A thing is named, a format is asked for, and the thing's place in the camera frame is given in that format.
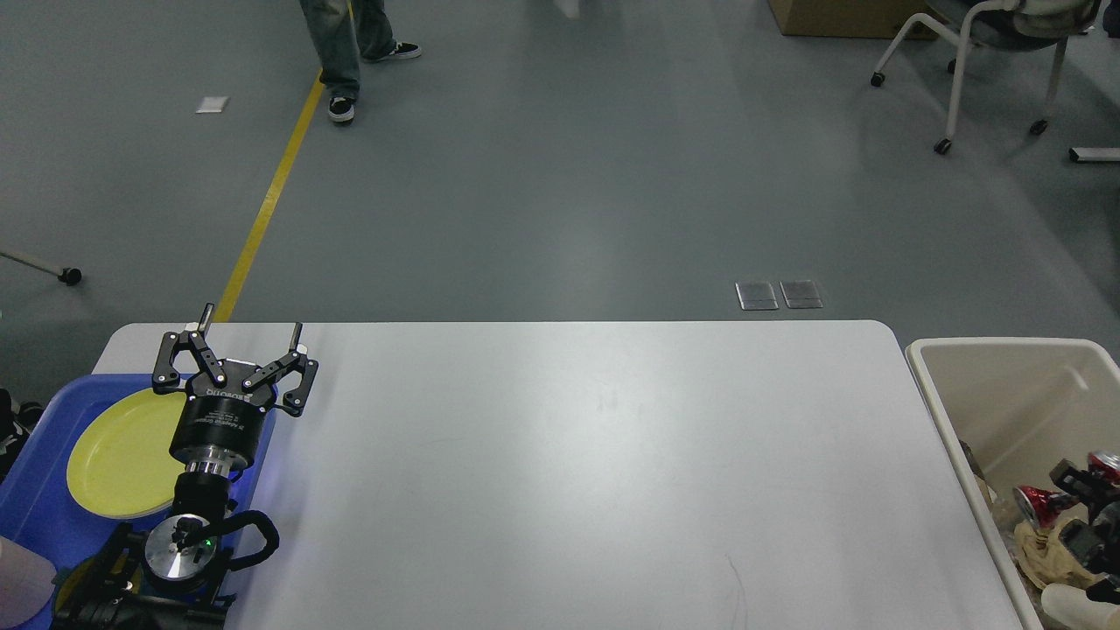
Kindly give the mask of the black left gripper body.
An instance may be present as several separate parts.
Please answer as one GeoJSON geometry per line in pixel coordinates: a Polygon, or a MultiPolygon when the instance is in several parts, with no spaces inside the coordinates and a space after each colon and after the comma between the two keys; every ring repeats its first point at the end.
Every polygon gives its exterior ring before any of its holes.
{"type": "Polygon", "coordinates": [[[184,464],[208,448],[225,454],[233,470],[255,465],[256,447],[263,437],[269,410],[276,406],[276,391],[258,393],[207,389],[188,392],[168,452],[184,464]]]}

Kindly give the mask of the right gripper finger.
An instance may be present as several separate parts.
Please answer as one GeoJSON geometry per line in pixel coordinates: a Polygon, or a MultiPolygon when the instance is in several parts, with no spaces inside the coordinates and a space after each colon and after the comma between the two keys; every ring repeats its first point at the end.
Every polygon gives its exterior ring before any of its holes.
{"type": "Polygon", "coordinates": [[[1103,574],[1108,569],[1105,541],[1085,521],[1068,520],[1060,532],[1060,541],[1089,573],[1103,574]]]}
{"type": "Polygon", "coordinates": [[[1049,479],[1060,489],[1057,498],[1051,501],[1056,515],[1083,504],[1088,507],[1089,522],[1093,526],[1119,524],[1119,458],[1088,458],[1085,470],[1062,458],[1049,471],[1049,479]]]}

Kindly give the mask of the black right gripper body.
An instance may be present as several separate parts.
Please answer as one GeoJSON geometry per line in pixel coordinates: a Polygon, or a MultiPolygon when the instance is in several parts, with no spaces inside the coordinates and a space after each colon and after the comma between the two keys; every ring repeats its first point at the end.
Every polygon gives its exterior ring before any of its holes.
{"type": "Polygon", "coordinates": [[[1085,567],[1093,573],[1119,575],[1119,500],[1093,507],[1088,511],[1089,529],[1095,541],[1089,545],[1085,567]]]}

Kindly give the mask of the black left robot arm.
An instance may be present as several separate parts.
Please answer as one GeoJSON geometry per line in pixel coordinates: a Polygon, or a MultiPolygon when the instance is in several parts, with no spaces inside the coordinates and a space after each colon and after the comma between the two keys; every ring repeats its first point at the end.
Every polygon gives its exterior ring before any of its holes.
{"type": "Polygon", "coordinates": [[[269,415],[304,415],[319,363],[293,325],[284,354],[256,364],[220,358],[207,342],[214,304],[169,332],[150,378],[157,395],[184,393],[169,454],[183,471],[164,520],[116,526],[96,554],[60,581],[53,629],[221,629],[235,595],[228,574],[252,569],[280,545],[276,524],[241,507],[236,480],[255,466],[269,415]]]}

